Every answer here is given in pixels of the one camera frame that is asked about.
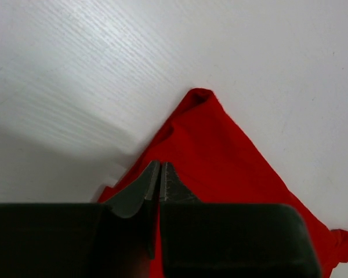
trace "red towel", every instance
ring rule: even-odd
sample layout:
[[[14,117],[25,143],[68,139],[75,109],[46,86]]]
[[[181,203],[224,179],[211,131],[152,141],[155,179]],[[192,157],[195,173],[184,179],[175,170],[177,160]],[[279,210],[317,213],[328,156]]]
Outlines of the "red towel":
[[[284,203],[304,218],[324,278],[348,261],[348,232],[330,231],[286,187],[212,91],[190,90],[126,176],[107,187],[103,202],[130,184],[151,160],[171,162],[199,199],[214,203]],[[163,277],[158,231],[150,277]]]

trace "folded cloth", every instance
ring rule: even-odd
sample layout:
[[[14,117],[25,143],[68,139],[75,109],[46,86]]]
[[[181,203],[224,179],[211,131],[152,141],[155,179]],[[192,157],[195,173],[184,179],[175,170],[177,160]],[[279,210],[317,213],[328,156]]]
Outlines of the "folded cloth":
[[[114,188],[106,187],[99,201],[129,185],[151,160],[173,163],[180,179],[203,202],[294,207],[305,220],[324,278],[339,262],[348,262],[348,231],[330,231],[288,190],[212,91],[190,90],[134,166]],[[150,277],[163,277],[159,229]]]

